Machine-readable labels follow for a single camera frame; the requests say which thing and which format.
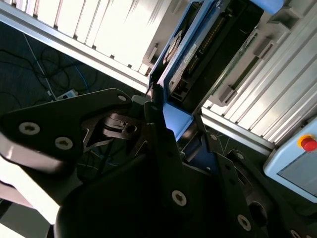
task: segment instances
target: white label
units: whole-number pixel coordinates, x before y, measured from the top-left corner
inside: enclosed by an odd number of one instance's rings
[[[190,59],[190,57],[192,56],[192,54],[194,53],[195,49],[196,49],[197,45],[194,44],[192,46],[192,48],[190,49],[190,51],[187,53],[187,56],[184,59],[184,63],[187,63],[187,61]]]

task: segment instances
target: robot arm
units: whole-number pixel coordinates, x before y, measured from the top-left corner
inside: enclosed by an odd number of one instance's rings
[[[205,170],[181,160],[159,100],[108,89],[11,112],[0,121],[0,179],[56,238],[313,237],[247,159],[214,153],[196,123]],[[82,185],[76,160],[114,139],[128,145],[125,163]]]

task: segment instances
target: blue cable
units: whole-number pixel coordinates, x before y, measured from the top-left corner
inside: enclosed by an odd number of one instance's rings
[[[68,59],[70,62],[73,63],[73,61],[72,61],[67,55],[65,55],[65,57],[66,57],[66,59]],[[78,67],[77,67],[76,65],[74,65],[74,66],[75,66],[77,72],[79,73],[80,77],[83,79],[83,81],[84,81],[84,83],[85,83],[85,85],[86,85],[86,88],[87,88],[87,92],[90,93],[89,87],[88,87],[88,84],[87,84],[87,81],[86,81],[85,77],[84,77],[83,74],[79,71]]]

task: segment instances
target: light blue panel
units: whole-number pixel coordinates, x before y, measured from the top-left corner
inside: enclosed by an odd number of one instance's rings
[[[193,116],[175,106],[165,103],[163,113],[166,127],[174,132],[176,141],[182,136],[193,121]]]
[[[317,197],[311,195],[310,193],[306,192],[302,188],[296,186],[295,184],[291,183],[278,174],[289,164],[293,163],[295,160],[305,154],[305,151],[302,148],[298,147],[297,141],[301,136],[307,134],[310,134],[317,138],[317,118],[311,121],[299,133],[297,133],[283,146],[281,146],[272,158],[268,159],[268,161],[264,164],[264,172],[268,177],[279,182],[290,190],[296,192],[297,194],[303,196],[311,202],[317,203]]]
[[[284,5],[284,0],[251,0],[251,1],[270,14],[277,13]]]

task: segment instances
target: white cable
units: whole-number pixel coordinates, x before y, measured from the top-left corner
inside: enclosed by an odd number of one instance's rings
[[[84,164],[77,164],[79,166],[84,166],[84,167],[87,167],[87,168],[91,168],[91,169],[94,169],[94,170],[98,170],[96,167],[93,167],[93,166],[90,166],[90,165],[84,165]]]
[[[228,143],[229,143],[229,140],[230,140],[230,138],[228,138],[227,139],[227,143],[226,143],[226,146],[224,147],[224,151],[226,152],[226,150],[227,150],[227,147],[228,147]]]
[[[25,40],[26,40],[26,43],[28,44],[28,46],[29,46],[29,48],[30,48],[30,51],[31,51],[31,53],[32,53],[32,55],[33,55],[33,57],[34,57],[36,63],[38,64],[38,66],[39,66],[39,68],[40,68],[42,74],[44,75],[44,78],[45,78],[45,80],[46,80],[46,83],[47,83],[48,86],[49,86],[49,89],[50,89],[51,94],[53,95],[54,99],[57,100],[57,97],[55,96],[55,94],[54,94],[54,92],[53,92],[53,90],[52,90],[52,88],[51,88],[50,82],[49,82],[49,80],[46,78],[46,76],[45,76],[45,74],[44,74],[44,71],[43,71],[43,69],[42,69],[40,63],[39,63],[38,59],[36,58],[36,56],[35,56],[35,54],[34,54],[34,52],[33,52],[33,49],[32,49],[32,47],[31,47],[31,45],[30,45],[30,42],[29,42],[28,38],[26,37],[26,35],[25,35],[24,33],[23,33],[23,36],[24,36],[24,38],[25,38]]]

